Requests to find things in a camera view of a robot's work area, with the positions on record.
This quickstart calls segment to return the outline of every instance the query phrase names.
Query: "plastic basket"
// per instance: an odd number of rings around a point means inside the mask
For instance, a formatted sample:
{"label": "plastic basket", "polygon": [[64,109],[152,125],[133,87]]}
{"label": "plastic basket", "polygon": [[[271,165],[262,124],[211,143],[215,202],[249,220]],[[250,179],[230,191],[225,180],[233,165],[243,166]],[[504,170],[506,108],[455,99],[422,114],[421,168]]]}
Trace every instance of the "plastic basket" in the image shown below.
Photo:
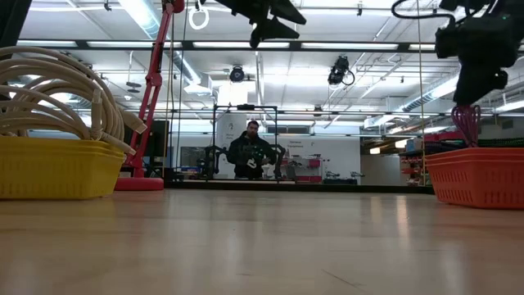
{"label": "plastic basket", "polygon": [[103,142],[0,137],[0,198],[101,197],[113,192],[123,161]]}
{"label": "plastic basket", "polygon": [[439,201],[485,209],[524,209],[524,148],[466,148],[427,156]]}

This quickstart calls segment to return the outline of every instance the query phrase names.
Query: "person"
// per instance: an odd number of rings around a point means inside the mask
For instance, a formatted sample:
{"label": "person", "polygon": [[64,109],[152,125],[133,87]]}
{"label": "person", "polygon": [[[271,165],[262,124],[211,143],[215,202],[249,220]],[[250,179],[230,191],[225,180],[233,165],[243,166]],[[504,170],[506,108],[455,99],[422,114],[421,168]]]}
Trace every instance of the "person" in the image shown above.
{"label": "person", "polygon": [[228,151],[228,161],[235,165],[235,179],[261,179],[262,166],[274,165],[277,156],[269,143],[259,137],[259,123],[247,124],[247,130],[233,140]]}

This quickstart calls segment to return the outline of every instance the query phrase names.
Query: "white cable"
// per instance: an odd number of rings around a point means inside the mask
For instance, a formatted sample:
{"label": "white cable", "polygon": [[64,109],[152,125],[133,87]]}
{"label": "white cable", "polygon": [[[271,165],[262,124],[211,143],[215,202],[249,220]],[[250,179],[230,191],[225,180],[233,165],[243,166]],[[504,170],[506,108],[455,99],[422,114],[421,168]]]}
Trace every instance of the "white cable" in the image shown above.
{"label": "white cable", "polygon": [[[201,0],[197,0],[197,1],[198,1],[198,7],[200,9],[197,9],[196,7],[191,8],[191,11],[189,12],[189,25],[194,30],[202,30],[210,23],[210,13],[208,12],[206,7],[202,6]],[[195,25],[195,21],[193,20],[193,18],[195,17],[195,14],[197,13],[204,13],[205,15],[204,22],[201,25]]]}
{"label": "white cable", "polygon": [[[0,57],[18,53],[31,57],[0,61],[0,93],[15,93],[10,101],[0,102],[0,134],[27,136],[29,129],[60,130],[75,134],[83,140],[101,140],[122,151],[135,151],[123,142],[124,124],[137,132],[147,127],[134,114],[116,105],[107,85],[85,65],[48,49],[33,47],[0,48]],[[39,78],[24,87],[4,86],[9,79],[22,75]],[[53,97],[56,93],[70,93],[92,103],[92,127],[65,103]],[[58,108],[55,111],[47,105]]]}

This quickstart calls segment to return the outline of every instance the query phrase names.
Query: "black jacket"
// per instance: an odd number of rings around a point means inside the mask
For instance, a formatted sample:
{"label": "black jacket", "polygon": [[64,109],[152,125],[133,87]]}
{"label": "black jacket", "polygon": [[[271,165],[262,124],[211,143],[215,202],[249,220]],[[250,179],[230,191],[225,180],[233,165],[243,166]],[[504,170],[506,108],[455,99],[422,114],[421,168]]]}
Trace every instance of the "black jacket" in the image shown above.
{"label": "black jacket", "polygon": [[[258,135],[254,139],[249,139],[246,137],[246,131],[239,138],[233,140],[228,151],[228,161],[235,165],[235,176],[248,179],[262,177],[263,170],[260,163],[264,156],[269,159],[271,165],[274,165],[277,161],[276,152],[267,141]],[[250,159],[255,160],[256,168],[247,165]]]}

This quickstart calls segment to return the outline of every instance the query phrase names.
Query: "red stand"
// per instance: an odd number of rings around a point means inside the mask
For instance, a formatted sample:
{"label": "red stand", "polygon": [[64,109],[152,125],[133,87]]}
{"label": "red stand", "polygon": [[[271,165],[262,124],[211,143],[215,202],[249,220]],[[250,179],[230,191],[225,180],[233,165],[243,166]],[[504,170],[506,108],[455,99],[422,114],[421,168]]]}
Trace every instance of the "red stand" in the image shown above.
{"label": "red stand", "polygon": [[147,140],[149,139],[153,115],[155,113],[156,101],[158,100],[158,94],[162,86],[160,64],[162,62],[161,57],[164,51],[164,43],[168,33],[169,23],[171,22],[173,13],[180,13],[183,11],[184,1],[164,0],[163,8],[164,11],[162,13],[162,20],[160,22],[160,28],[154,43],[151,62],[149,64],[149,71],[147,72],[146,76],[146,91],[144,93],[142,105],[140,106],[140,112],[138,113],[138,117],[141,120],[144,120],[147,115],[147,129],[142,133],[141,136],[136,131],[133,133],[130,146],[137,152],[134,155],[128,155],[124,163],[126,166],[133,167],[133,177],[118,178],[115,186],[115,190],[117,191],[148,191],[164,189],[163,179],[144,178],[142,158],[144,156],[144,152],[146,151]]}

